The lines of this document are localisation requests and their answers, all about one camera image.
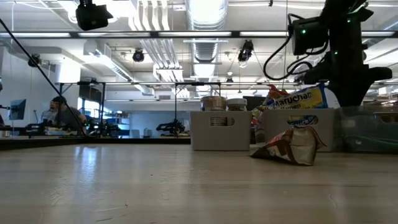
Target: ramen package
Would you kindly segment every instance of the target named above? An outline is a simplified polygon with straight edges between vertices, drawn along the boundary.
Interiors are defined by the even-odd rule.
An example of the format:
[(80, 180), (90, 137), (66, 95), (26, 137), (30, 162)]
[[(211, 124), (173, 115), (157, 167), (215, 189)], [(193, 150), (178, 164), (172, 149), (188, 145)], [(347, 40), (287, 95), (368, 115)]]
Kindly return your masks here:
[(266, 109), (312, 109), (328, 108), (325, 86), (317, 85), (303, 90), (274, 98), (266, 103)]
[(261, 114), (266, 109), (265, 105), (268, 104), (268, 102), (289, 95), (286, 91), (278, 90), (274, 85), (268, 85), (268, 86), (271, 89), (268, 92), (266, 100), (264, 100), (262, 105), (259, 105), (257, 108), (251, 111), (253, 115), (252, 124), (254, 125), (257, 125), (261, 122), (260, 121)]
[(322, 147), (325, 145), (312, 127), (292, 127), (271, 139), (251, 157), (312, 166), (317, 150)]

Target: jar lid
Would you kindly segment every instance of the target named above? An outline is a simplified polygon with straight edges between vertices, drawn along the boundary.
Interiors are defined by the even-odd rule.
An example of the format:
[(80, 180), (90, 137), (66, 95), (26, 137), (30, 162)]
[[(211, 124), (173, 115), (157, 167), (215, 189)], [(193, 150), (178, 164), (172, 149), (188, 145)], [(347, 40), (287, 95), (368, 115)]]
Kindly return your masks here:
[(244, 106), (247, 106), (248, 105), (248, 101), (247, 101), (247, 99), (236, 98), (236, 99), (227, 100), (226, 104), (227, 105), (244, 105)]

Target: camera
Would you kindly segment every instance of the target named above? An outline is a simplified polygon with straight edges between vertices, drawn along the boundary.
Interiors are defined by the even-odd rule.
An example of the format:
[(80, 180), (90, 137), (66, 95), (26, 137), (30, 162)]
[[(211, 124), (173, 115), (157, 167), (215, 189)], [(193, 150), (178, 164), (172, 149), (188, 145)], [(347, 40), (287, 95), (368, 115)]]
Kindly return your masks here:
[[(40, 59), (40, 55), (39, 54), (32, 54), (31, 55), (32, 59), (34, 60), (34, 62), (36, 62), (37, 65), (41, 66), (42, 65), (42, 60)], [(31, 59), (29, 59), (29, 61), (27, 62), (27, 64), (32, 67), (35, 68), (36, 65)]]
[(132, 59), (135, 62), (142, 62), (144, 61), (144, 53), (142, 53), (142, 49), (136, 49), (134, 55), (132, 55)]
[(80, 0), (76, 9), (77, 24), (84, 31), (107, 27), (108, 19), (112, 18), (112, 14), (106, 10), (106, 5), (97, 6), (92, 0)]
[(249, 60), (249, 58), (251, 57), (252, 50), (254, 50), (254, 46), (251, 40), (245, 40), (243, 47), (238, 55), (238, 60), (240, 62), (247, 62), (247, 60)]

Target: person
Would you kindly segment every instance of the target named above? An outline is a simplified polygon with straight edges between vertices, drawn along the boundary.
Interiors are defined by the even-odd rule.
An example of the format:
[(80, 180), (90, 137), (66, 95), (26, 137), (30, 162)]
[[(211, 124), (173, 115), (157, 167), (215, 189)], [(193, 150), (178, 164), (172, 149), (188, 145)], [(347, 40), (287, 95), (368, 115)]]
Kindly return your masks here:
[(43, 111), (42, 113), (42, 123), (51, 122), (54, 124), (56, 122), (55, 118), (57, 117), (58, 108), (55, 106), (53, 101), (50, 101), (50, 109), (47, 111)]
[(53, 100), (54, 106), (58, 108), (58, 113), (55, 118), (55, 124), (66, 126), (70, 128), (72, 131), (77, 131), (78, 134), (81, 134), (81, 127), (86, 122), (86, 116), (80, 113), (76, 108), (70, 107), (73, 114), (78, 118), (78, 122), (74, 118), (74, 115), (68, 110), (66, 106), (67, 100), (64, 97), (57, 96)]

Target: computer monitor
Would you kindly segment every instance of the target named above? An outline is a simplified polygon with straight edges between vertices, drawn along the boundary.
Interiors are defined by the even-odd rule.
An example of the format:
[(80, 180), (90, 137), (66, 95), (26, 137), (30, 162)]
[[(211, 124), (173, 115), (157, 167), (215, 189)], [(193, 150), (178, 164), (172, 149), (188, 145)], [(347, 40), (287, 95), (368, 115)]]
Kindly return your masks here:
[(246, 109), (248, 111), (257, 108), (258, 106), (261, 106), (264, 100), (266, 100), (266, 97), (261, 96), (244, 96), (243, 98), (248, 101), (248, 105), (246, 106)]
[(10, 120), (23, 120), (25, 116), (26, 99), (12, 100), (8, 118)]

